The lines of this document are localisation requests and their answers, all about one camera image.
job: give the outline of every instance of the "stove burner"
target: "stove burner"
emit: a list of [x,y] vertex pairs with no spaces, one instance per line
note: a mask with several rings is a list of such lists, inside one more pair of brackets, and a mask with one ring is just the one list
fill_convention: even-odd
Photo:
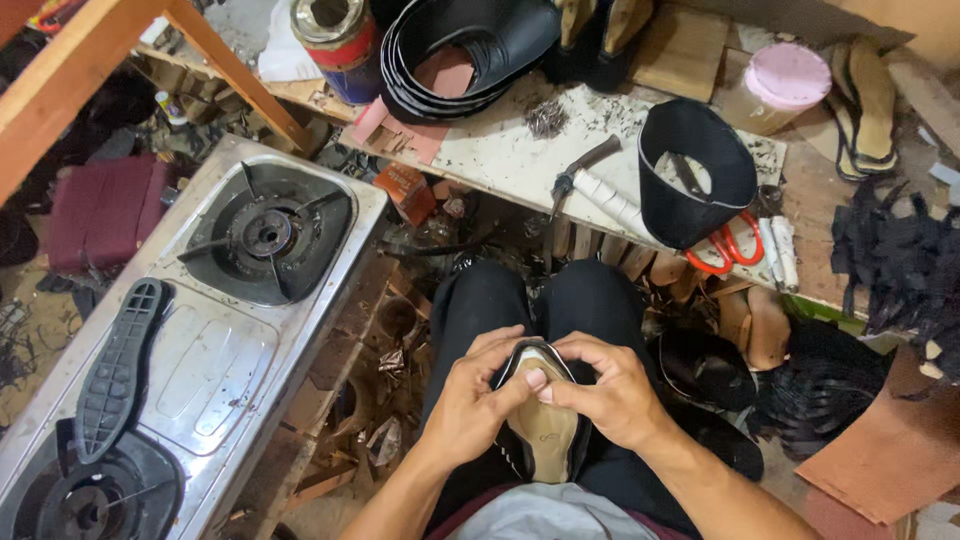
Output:
[[92,540],[94,538],[110,538],[120,527],[123,521],[123,510],[117,505],[110,506],[111,502],[119,500],[116,493],[107,492],[100,487],[87,485],[70,492],[69,497],[60,505],[64,538],[71,540]]
[[298,169],[240,165],[179,259],[194,279],[235,298],[297,302],[336,258],[353,201],[338,184]]
[[269,209],[254,217],[243,230],[243,247],[254,257],[268,258],[290,247],[293,226],[286,214]]
[[[58,431],[60,422],[73,419],[58,421]],[[0,538],[164,537],[183,490],[174,458],[127,431],[100,461],[84,465],[66,431],[47,437],[0,505]]]

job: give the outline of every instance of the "pink lid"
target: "pink lid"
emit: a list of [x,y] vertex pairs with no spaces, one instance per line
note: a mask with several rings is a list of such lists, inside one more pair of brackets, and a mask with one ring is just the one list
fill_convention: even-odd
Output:
[[830,68],[806,47],[777,43],[756,51],[743,82],[775,109],[806,110],[830,91]]

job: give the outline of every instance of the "gas stove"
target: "gas stove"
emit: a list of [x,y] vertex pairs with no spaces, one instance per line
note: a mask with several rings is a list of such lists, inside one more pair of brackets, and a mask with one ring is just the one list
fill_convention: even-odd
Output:
[[[376,187],[225,136],[0,443],[0,540],[209,534],[372,257],[387,202]],[[128,427],[84,463],[65,432],[144,277],[171,291],[145,383]]]

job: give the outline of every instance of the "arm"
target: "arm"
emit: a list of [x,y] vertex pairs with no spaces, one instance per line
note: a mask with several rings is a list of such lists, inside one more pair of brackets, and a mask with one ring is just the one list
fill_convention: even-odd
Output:
[[453,364],[423,435],[340,535],[341,540],[422,538],[440,491],[457,466],[487,450],[507,415],[546,385],[541,369],[515,374],[497,391],[490,378],[523,339],[523,327],[481,334]]
[[580,332],[554,345],[564,359],[592,364],[600,377],[594,386],[553,382],[539,392],[540,400],[587,415],[613,443],[636,452],[704,538],[819,538],[790,508],[730,469],[677,426],[660,404],[633,350]]

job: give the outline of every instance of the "white taped handle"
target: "white taped handle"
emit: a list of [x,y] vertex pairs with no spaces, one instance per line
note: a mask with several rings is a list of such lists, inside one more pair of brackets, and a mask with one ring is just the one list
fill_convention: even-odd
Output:
[[663,245],[650,234],[650,231],[647,231],[643,216],[640,215],[640,207],[617,193],[609,184],[594,177],[586,169],[580,169],[573,176],[573,186],[631,233],[637,234],[656,246]]
[[783,266],[780,264],[780,256],[777,253],[777,242],[774,240],[770,218],[761,217],[756,220],[756,224],[760,229],[760,241],[763,243],[763,258],[767,259],[767,264],[774,273],[774,281],[777,282],[777,286],[780,286],[783,284]]
[[783,265],[783,284],[786,290],[797,292],[800,278],[797,277],[797,252],[793,249],[793,225],[782,215],[773,218],[774,240],[777,242],[777,254]]

